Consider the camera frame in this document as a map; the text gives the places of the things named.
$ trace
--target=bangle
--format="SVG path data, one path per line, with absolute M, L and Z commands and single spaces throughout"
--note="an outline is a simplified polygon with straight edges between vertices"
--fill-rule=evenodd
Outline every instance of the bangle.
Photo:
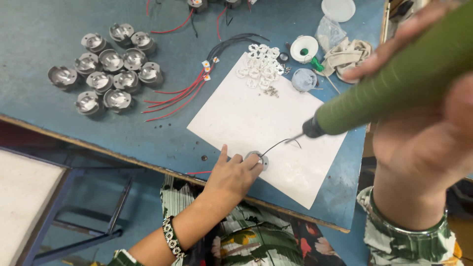
M 174 216 L 168 216 L 163 221 L 164 237 L 173 255 L 176 256 L 176 258 L 184 258 L 186 253 L 182 251 L 181 244 L 179 244 L 179 241 L 177 240 L 177 237 L 174 234 L 174 229 L 172 226 L 173 218 Z

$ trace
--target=plastic bag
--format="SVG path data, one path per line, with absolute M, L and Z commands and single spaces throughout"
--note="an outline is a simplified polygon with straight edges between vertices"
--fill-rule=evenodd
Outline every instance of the plastic bag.
M 338 22 L 329 19 L 324 16 L 319 23 L 315 38 L 319 42 L 319 46 L 322 47 L 324 53 L 330 51 L 330 49 L 337 46 L 347 33 L 342 30 Z

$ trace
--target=cloth rag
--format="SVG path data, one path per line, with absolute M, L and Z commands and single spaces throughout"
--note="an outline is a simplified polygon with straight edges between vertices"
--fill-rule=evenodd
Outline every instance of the cloth rag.
M 350 42 L 348 37 L 345 37 L 325 54 L 324 61 L 321 63 L 325 69 L 316 73 L 328 77 L 336 72 L 339 79 L 351 84 L 358 83 L 359 80 L 344 80 L 342 75 L 345 71 L 360 65 L 372 53 L 373 46 L 369 42 L 361 40 Z

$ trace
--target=green screwdriver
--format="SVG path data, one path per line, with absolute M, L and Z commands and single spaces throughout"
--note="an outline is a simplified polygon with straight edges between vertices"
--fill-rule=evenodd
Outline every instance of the green screwdriver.
M 320 106 L 302 125 L 317 138 L 338 135 L 402 109 L 438 102 L 473 70 L 473 1 L 451 12 L 395 55 L 377 74 Z

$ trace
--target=blue metal frame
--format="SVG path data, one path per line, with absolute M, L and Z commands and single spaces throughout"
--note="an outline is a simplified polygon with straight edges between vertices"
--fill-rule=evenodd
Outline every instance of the blue metal frame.
M 17 265 L 23 265 L 23 266 L 30 266 L 30 265 L 40 265 L 49 261 L 53 261 L 56 259 L 59 259 L 61 257 L 64 257 L 68 254 L 89 248 L 94 245 L 98 245 L 100 243 L 106 242 L 108 240 L 120 237 L 123 234 L 122 229 L 117 229 L 114 230 L 118 221 L 118 218 L 120 216 L 120 213 L 122 212 L 123 206 L 125 205 L 125 201 L 128 197 L 128 194 L 131 190 L 131 185 L 133 183 L 133 180 L 135 176 L 139 173 L 142 173 L 145 171 L 144 168 L 69 168 L 65 165 L 61 165 L 58 163 L 50 162 L 41 158 L 36 158 L 28 154 L 23 154 L 21 152 L 13 151 L 10 149 L 6 149 L 4 147 L 0 147 L 0 150 L 4 151 L 9 151 L 21 156 L 25 156 L 34 160 L 42 161 L 48 164 L 53 164 L 59 167 L 62 167 L 64 169 L 69 170 L 69 173 L 66 173 L 64 180 L 59 184 L 59 186 L 56 188 L 55 198 L 52 198 L 51 201 L 52 204 L 50 204 L 51 208 L 49 210 L 46 210 L 48 213 L 46 214 L 44 220 L 41 220 L 42 224 L 40 225 L 40 229 L 38 233 L 36 234 L 36 238 L 31 244 L 31 247 L 28 250 L 23 250 L 23 253 L 26 254 L 24 256 L 23 261 L 18 261 Z M 111 216 L 111 219 L 108 224 L 107 232 L 101 232 L 95 229 L 87 228 L 84 226 L 76 225 L 70 222 L 65 222 L 61 220 L 55 220 L 54 218 L 56 217 L 57 213 L 59 212 L 62 202 L 65 199 L 67 193 L 69 192 L 69 189 L 71 188 L 75 177 L 77 176 L 82 176 L 85 173 L 89 174 L 117 174 L 117 175 L 126 175 L 128 177 L 128 182 L 123 188 L 122 194 L 120 195 L 120 198 L 118 200 L 117 206 L 115 207 L 115 211 L 113 215 Z M 66 229 L 71 229 L 74 231 L 79 231 L 82 233 L 87 233 L 89 235 L 95 236 L 91 239 L 84 240 L 81 242 L 77 242 L 71 245 L 67 245 L 62 248 L 57 248 L 54 250 L 50 250 L 41 254 L 38 254 L 38 251 L 40 249 L 41 243 L 43 242 L 43 239 L 46 236 L 46 233 L 48 232 L 49 228 L 51 225 L 58 225 Z

